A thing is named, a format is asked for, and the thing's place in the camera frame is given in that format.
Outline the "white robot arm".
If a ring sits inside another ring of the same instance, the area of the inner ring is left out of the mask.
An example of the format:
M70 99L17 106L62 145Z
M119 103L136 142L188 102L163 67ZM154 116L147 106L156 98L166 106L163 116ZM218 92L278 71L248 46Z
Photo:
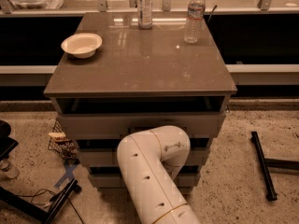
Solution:
M117 160L142 224L200 224L174 179L190 153L179 127L162 126L124 137Z

